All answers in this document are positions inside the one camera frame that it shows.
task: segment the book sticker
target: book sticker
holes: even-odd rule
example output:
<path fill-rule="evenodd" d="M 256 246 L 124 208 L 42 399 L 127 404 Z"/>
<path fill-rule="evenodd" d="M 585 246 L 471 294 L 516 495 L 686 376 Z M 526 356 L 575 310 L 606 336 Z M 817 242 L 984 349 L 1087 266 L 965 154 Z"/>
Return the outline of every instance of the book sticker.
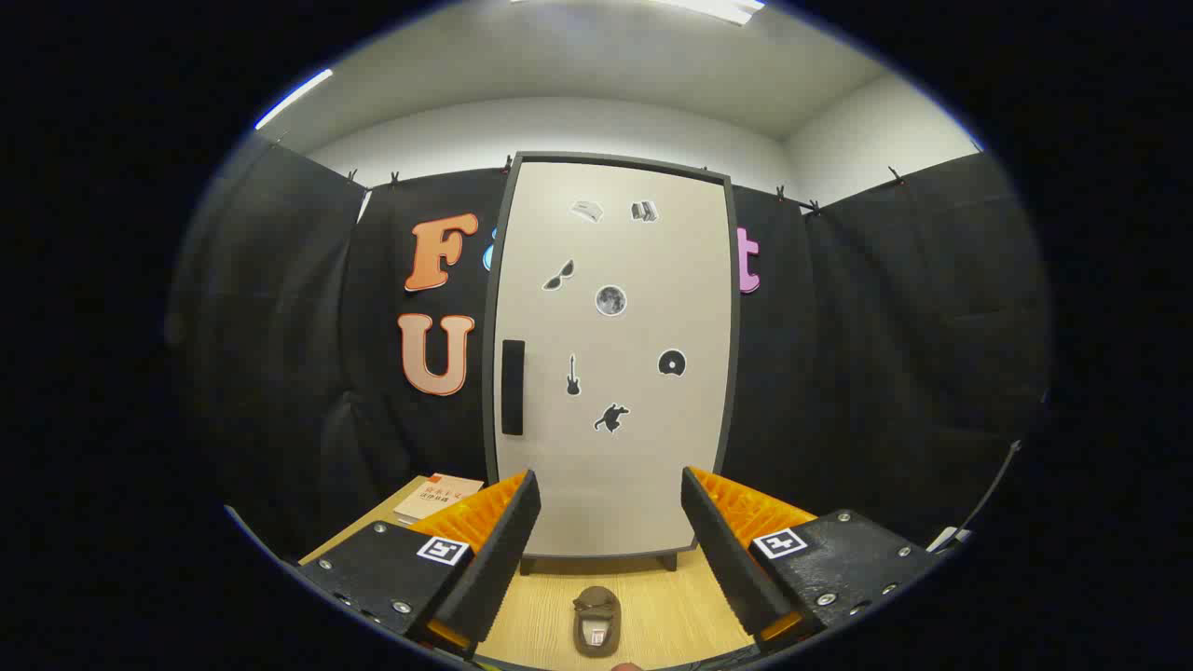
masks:
<path fill-rule="evenodd" d="M 659 221 L 659 209 L 654 201 L 639 201 L 630 205 L 630 216 L 633 221 Z"/>
<path fill-rule="evenodd" d="M 589 201 L 576 201 L 576 203 L 571 205 L 571 213 L 588 223 L 596 223 L 605 214 L 605 210 L 596 203 Z"/>

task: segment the guitar sticker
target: guitar sticker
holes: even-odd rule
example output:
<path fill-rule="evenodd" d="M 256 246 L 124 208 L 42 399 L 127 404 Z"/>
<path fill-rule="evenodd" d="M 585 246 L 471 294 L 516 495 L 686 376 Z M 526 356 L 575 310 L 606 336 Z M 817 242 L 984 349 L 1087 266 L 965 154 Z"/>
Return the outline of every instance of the guitar sticker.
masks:
<path fill-rule="evenodd" d="M 568 374 L 568 395 L 580 395 L 580 378 L 576 377 L 576 355 L 571 355 L 571 373 Z"/>
<path fill-rule="evenodd" d="M 663 375 L 682 377 L 685 368 L 687 368 L 687 359 L 679 350 L 667 350 L 659 357 L 659 373 Z"/>
<path fill-rule="evenodd" d="M 617 404 L 613 404 L 608 406 L 608 410 L 605 411 L 605 414 L 602 414 L 601 418 L 596 420 L 596 424 L 593 424 L 593 429 L 600 431 L 600 425 L 604 424 L 605 429 L 608 429 L 608 432 L 613 433 L 614 431 L 617 431 L 619 426 L 622 426 L 622 420 L 618 418 L 620 418 L 623 414 L 630 414 L 630 408 L 625 406 L 617 407 Z"/>

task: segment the sunglasses sticker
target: sunglasses sticker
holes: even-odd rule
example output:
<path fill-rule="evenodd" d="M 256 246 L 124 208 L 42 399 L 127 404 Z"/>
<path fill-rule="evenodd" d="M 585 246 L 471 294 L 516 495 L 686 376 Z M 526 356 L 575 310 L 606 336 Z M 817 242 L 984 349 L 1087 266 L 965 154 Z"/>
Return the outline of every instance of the sunglasses sticker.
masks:
<path fill-rule="evenodd" d="M 546 284 L 544 284 L 544 285 L 543 285 L 543 290 L 544 290 L 544 291 L 555 291 L 555 290 L 556 290 L 556 289 L 558 289 L 558 288 L 560 288 L 561 285 L 563 285 L 563 281 L 564 281 L 564 279 L 567 279 L 567 278 L 571 277 L 571 272 L 573 272 L 574 270 L 575 270 L 575 264 L 574 264 L 573 261 L 570 261 L 570 260 L 569 260 L 569 261 L 568 261 L 568 263 L 567 263 L 567 264 L 565 264 L 565 265 L 564 265 L 564 266 L 563 266 L 563 267 L 562 267 L 562 269 L 560 270 L 560 273 L 558 273 L 558 275 L 556 275 L 555 277 L 552 277 L 552 278 L 550 278 L 550 279 L 548 279 L 548 281 L 546 281 Z"/>

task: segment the moon sticker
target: moon sticker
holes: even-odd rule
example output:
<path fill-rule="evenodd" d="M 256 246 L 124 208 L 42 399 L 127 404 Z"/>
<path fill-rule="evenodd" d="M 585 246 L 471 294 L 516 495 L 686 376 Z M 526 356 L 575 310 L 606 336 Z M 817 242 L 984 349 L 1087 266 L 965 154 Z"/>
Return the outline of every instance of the moon sticker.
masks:
<path fill-rule="evenodd" d="M 596 291 L 596 310 L 605 316 L 617 316 L 625 312 L 625 291 L 612 284 Z"/>

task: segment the wooden surface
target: wooden surface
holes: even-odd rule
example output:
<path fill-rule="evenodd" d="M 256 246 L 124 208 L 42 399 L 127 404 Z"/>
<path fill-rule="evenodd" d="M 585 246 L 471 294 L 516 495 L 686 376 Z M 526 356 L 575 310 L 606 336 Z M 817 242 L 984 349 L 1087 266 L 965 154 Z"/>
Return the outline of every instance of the wooden surface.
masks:
<path fill-rule="evenodd" d="M 425 480 L 415 478 L 299 564 L 311 561 L 373 521 L 401 524 L 394 507 Z M 573 642 L 571 599 L 591 585 L 608 587 L 622 602 L 622 642 L 606 658 L 583 657 Z M 536 560 L 530 575 L 514 573 L 493 629 L 476 654 L 499 664 L 512 661 L 558 671 L 608 671 L 622 661 L 649 670 L 707 659 L 753 642 L 697 547 L 679 553 L 674 572 L 665 570 L 657 559 Z"/>

